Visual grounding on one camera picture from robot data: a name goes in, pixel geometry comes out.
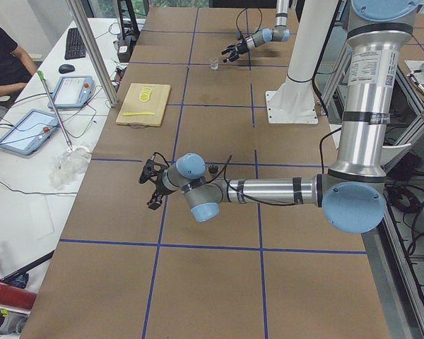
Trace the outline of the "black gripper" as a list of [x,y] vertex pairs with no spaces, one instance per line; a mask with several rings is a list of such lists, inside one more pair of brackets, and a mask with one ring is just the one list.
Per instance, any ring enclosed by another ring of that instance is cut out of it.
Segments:
[[252,39],[250,37],[242,38],[236,45],[232,44],[227,46],[222,52],[222,55],[229,54],[223,62],[234,62],[239,59],[241,54],[246,54],[250,50]]
[[165,171],[163,169],[158,170],[155,174],[155,178],[151,179],[151,181],[155,185],[155,191],[153,192],[152,197],[146,203],[149,209],[157,210],[163,204],[163,196],[170,195],[172,193],[166,185],[163,183],[163,173]]

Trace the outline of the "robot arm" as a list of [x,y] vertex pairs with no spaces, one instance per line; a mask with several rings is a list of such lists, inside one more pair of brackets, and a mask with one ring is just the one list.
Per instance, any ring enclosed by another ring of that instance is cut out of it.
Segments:
[[[305,1],[285,82],[266,92],[270,124],[316,124],[314,75],[326,46],[328,25],[333,25],[339,1]],[[384,216],[384,166],[410,143],[385,146],[389,108],[400,49],[411,39],[421,1],[351,1],[346,44],[351,48],[347,96],[341,118],[336,161],[324,174],[311,179],[225,178],[226,167],[206,180],[206,164],[200,155],[187,153],[168,166],[157,152],[143,166],[139,183],[155,185],[148,207],[156,210],[163,196],[178,190],[184,195],[197,222],[220,212],[219,203],[250,202],[270,206],[314,204],[337,229],[364,233]],[[285,42],[289,1],[277,1],[273,28],[258,30],[222,52],[224,62],[268,42]]]
[[259,8],[260,21],[258,28],[247,36],[243,35],[243,32],[238,26],[238,19],[240,15],[247,12],[248,8],[242,9],[235,20],[238,40],[237,44],[231,44],[227,46],[221,54],[229,54],[224,58],[223,62],[234,62],[240,58],[241,55],[248,53],[249,51],[256,49],[268,42],[287,42],[290,38],[290,30],[287,28],[288,22],[288,8],[290,2],[288,0],[278,0],[276,2],[276,15],[274,28],[261,28],[262,24],[262,12]]

